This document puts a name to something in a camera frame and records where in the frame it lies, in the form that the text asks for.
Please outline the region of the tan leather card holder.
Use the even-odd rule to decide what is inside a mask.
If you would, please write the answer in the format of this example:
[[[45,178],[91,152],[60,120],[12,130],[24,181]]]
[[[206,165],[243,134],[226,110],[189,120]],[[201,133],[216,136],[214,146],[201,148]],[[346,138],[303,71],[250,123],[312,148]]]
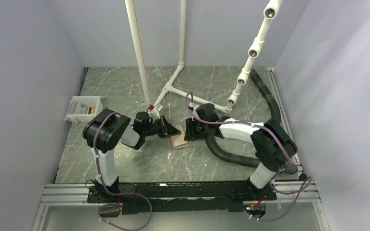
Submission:
[[[172,147],[174,149],[187,147],[189,144],[188,141],[185,140],[184,127],[182,125],[176,125],[174,127],[178,129],[181,133],[179,135],[174,135],[171,137]]]

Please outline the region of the white card tray box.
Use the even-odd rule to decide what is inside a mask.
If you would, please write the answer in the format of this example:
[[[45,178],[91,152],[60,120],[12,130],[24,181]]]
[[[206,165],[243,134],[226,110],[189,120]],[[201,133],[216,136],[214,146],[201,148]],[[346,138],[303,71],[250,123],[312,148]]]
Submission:
[[[103,104],[100,96],[73,96],[68,104],[64,121],[90,122],[102,110]]]

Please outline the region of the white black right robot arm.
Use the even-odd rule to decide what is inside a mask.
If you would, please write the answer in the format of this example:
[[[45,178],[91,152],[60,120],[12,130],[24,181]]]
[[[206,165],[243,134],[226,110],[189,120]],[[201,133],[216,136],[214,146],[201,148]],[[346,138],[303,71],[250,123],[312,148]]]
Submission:
[[[216,138],[236,139],[254,145],[255,156],[242,156],[223,150]],[[219,117],[211,103],[203,104],[186,120],[185,140],[203,139],[210,152],[222,161],[255,170],[249,177],[246,193],[257,200],[265,193],[265,186],[279,174],[294,175],[298,167],[292,163],[297,146],[281,127],[270,119],[265,123],[238,121],[228,116]]]

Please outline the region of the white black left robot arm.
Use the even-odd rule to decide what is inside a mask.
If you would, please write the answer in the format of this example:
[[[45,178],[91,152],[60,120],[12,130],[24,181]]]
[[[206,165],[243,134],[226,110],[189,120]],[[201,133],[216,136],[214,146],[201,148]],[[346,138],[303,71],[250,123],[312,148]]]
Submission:
[[[93,152],[96,181],[103,185],[100,196],[107,202],[113,202],[119,196],[119,188],[115,186],[119,177],[114,163],[114,149],[118,143],[138,150],[146,137],[157,135],[164,139],[182,133],[162,115],[153,120],[147,112],[138,112],[132,125],[130,122],[129,117],[106,108],[85,126],[82,133]]]

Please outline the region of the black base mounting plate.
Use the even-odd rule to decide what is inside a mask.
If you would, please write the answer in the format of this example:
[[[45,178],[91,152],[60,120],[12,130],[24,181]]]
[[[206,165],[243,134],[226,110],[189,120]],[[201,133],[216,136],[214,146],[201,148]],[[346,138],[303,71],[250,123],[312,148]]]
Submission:
[[[226,210],[241,212],[248,203],[274,201],[270,186],[254,189],[247,180],[116,183],[108,194],[100,183],[90,186],[89,204],[120,203],[124,215],[148,212]]]

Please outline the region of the side aluminium rail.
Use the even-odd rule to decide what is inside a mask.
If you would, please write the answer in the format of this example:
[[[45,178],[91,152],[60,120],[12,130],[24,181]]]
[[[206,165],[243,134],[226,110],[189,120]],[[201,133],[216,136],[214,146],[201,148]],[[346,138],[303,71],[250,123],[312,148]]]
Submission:
[[[277,84],[277,81],[275,79],[275,75],[274,75],[274,72],[273,72],[274,68],[266,67],[265,69],[266,69],[266,74],[268,75],[268,77],[271,81],[272,89],[275,93],[275,99],[277,100],[279,108],[280,108],[280,113],[281,113],[281,117],[282,117],[282,124],[284,126],[284,129],[286,130],[286,132],[289,134],[289,136],[294,141],[294,137],[293,137],[293,134],[291,132],[291,128],[290,128],[289,121],[288,121],[288,118],[287,118],[287,115],[286,115],[286,112],[285,112],[285,108],[284,108],[284,105],[283,105],[281,94],[279,92],[278,84]]]

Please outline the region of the aluminium extrusion rail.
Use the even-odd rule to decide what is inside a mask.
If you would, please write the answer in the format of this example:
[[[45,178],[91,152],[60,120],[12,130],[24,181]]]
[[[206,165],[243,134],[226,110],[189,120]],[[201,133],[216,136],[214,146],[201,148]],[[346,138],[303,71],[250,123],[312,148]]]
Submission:
[[[99,186],[86,184],[49,184],[41,196],[38,212],[32,230],[41,231],[51,206],[79,206],[113,203],[122,206],[122,214],[148,212],[144,199],[134,193],[146,196],[154,212],[227,210],[238,212],[252,204],[290,203],[295,198],[289,191],[299,190],[298,180],[275,182],[273,191],[270,187],[260,192],[252,192],[242,180],[208,182],[168,182],[168,183],[120,183],[119,192],[123,196],[109,195]]]

